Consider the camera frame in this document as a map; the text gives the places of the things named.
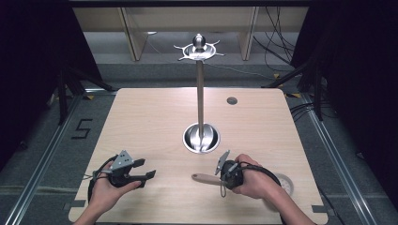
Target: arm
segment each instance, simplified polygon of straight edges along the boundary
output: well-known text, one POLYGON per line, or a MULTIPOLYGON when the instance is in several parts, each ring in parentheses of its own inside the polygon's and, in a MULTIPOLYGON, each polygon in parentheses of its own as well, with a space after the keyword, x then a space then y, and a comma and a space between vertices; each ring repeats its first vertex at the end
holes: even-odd
MULTIPOLYGON (((245 161, 261 166, 247 155, 239 155, 236 161, 245 161)), ((243 170, 243 185, 233 189, 236 194, 243 194, 254 199, 271 202, 281 213, 284 221, 289 224, 314 223, 299 209, 290 196, 267 175, 251 170, 243 170)))
MULTIPOLYGON (((111 165, 112 161, 104 169, 109 169, 111 165)), ((141 181, 134 181, 124 187, 114 187, 106 177, 105 173, 99 175, 99 179, 93 188, 91 201, 80 217, 74 222, 75 225, 94 224, 102 214, 114 207, 120 197, 141 185, 141 181)))

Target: wooden table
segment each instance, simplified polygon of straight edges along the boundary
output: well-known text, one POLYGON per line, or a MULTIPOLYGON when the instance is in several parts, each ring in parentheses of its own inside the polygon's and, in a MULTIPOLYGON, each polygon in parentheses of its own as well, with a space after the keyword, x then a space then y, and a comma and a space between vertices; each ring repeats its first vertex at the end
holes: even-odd
MULTIPOLYGON (((261 200, 236 195, 220 187, 197 183, 193 173, 213 174, 218 158, 231 150, 230 159, 245 153, 274 173, 294 183, 293 200, 316 224, 327 214, 314 213, 323 205, 299 135, 279 89, 205 88, 205 122, 221 133, 211 153, 198 155, 182 142, 184 130, 197 123, 196 88, 121 89, 115 97, 86 173, 108 158, 127 150, 145 165, 130 174, 157 170, 144 188, 123 196, 99 222, 278 224, 279 214, 261 200), (227 103, 237 98, 236 105, 227 103)), ((86 200, 88 180, 81 183, 76 201, 86 200)), ((72 207, 76 220, 87 207, 72 207)))

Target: gray carpet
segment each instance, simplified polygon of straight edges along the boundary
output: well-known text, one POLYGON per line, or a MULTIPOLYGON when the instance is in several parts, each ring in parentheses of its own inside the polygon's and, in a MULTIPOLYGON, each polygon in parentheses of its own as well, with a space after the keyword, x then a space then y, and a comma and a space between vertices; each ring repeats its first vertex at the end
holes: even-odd
MULTIPOLYGON (((260 87, 273 81, 273 70, 267 66, 223 66, 219 68, 205 65, 205 86, 242 86, 260 87), (248 74, 232 69, 244 70, 248 74)), ((99 65, 105 82, 114 87, 179 87, 195 86, 195 66, 193 64, 175 65, 99 65)), ((297 93, 299 77, 285 83, 281 89, 287 94, 297 93)), ((86 87, 95 87, 84 82, 86 87)), ((22 224, 70 224, 68 208, 84 175, 85 168, 100 135, 108 111, 115 96, 95 95, 92 100, 82 100, 71 117, 67 132, 56 149, 47 172, 40 182, 39 189, 30 203, 22 224), (82 119, 81 128, 90 128, 86 139, 84 132, 76 130, 82 119)), ((288 97, 289 107, 302 104, 301 98, 288 97)), ((324 109, 324 114, 333 115, 331 109, 324 109)), ((26 139, 28 148, 17 152, 6 168, 0 172, 0 222, 4 221, 9 210, 17 201, 22 187, 27 183, 36 168, 41 155, 54 134, 59 118, 57 101, 46 111, 26 139)), ((366 162, 358 158, 355 144, 349 138, 338 118, 324 116, 324 123, 330 136, 352 172, 362 194, 369 203, 378 224, 396 224, 398 213, 393 208, 383 189, 376 181, 366 162)), ((361 224, 360 218, 349 199, 340 177, 337 174, 324 144, 320 140, 309 114, 305 113, 296 122, 305 153, 309 159, 316 183, 326 192, 336 211, 345 224, 361 224)), ((323 198, 325 205, 330 206, 323 198)), ((341 224, 335 216, 329 216, 328 224, 341 224)))

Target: metal pole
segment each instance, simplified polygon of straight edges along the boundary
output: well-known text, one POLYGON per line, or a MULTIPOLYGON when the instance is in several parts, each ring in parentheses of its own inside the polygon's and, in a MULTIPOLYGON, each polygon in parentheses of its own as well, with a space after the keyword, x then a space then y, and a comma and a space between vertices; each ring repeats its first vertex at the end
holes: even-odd
POLYGON ((196 61, 196 70, 198 72, 196 77, 197 84, 197 96, 198 96, 198 126, 199 126, 199 138, 200 142, 203 140, 204 135, 204 107, 203 107, 203 86, 204 86, 204 72, 203 72, 203 61, 196 61))

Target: gray floor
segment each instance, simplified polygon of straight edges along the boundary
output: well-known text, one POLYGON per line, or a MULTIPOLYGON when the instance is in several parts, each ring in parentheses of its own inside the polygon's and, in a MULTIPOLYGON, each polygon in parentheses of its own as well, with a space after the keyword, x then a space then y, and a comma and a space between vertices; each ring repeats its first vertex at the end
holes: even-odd
MULTIPOLYGON (((99 65, 103 80, 115 87, 175 87, 195 86, 195 67, 193 62, 184 60, 179 50, 173 45, 190 44, 193 33, 157 33, 148 38, 145 52, 139 62, 130 60, 129 50, 124 34, 120 33, 87 33, 90 47, 99 65)), ((242 86, 259 88, 274 81, 276 71, 265 63, 264 50, 255 42, 249 61, 242 61, 237 45, 237 34, 208 33, 207 42, 220 40, 218 53, 226 56, 215 56, 206 61, 206 86, 242 86)), ((260 41, 267 43, 262 33, 255 34, 260 41)), ((289 42, 295 43, 297 34, 285 34, 289 42)), ((272 50, 286 57, 278 47, 272 50)), ((292 69, 281 60, 267 54, 267 62, 272 68, 292 69)), ((300 76, 280 87, 286 94, 297 93, 296 84, 300 76)), ((87 88, 95 87, 91 83, 87 88)), ((92 99, 83 99, 69 120, 69 125, 56 147, 51 163, 34 192, 21 224, 70 224, 68 220, 69 204, 72 203, 77 188, 84 175, 85 168, 95 148, 101 128, 115 98, 114 95, 93 94, 92 99), (84 135, 76 130, 82 119, 92 119, 82 123, 83 128, 90 128, 86 139, 72 139, 84 135)), ((299 97, 287 97, 289 107, 303 103, 299 97)), ((323 124, 344 159, 360 193, 370 207, 377 224, 397 224, 398 213, 389 198, 378 184, 366 161, 355 155, 356 147, 352 143, 344 126, 330 108, 323 109, 323 124)), ((53 134, 56 132, 59 109, 55 101, 45 112, 37 125, 32 129, 26 142, 28 148, 16 152, 6 168, 0 172, 0 221, 5 221, 13 205, 19 199, 23 187, 28 184, 53 134)), ((298 134, 310 162, 316 183, 327 194, 336 212, 345 224, 362 224, 355 204, 350 199, 339 174, 329 157, 327 148, 319 137, 310 113, 303 114, 296 122, 298 134)), ((325 205, 330 205, 323 198, 325 205)), ((328 224, 341 224, 339 219, 330 214, 328 224)))

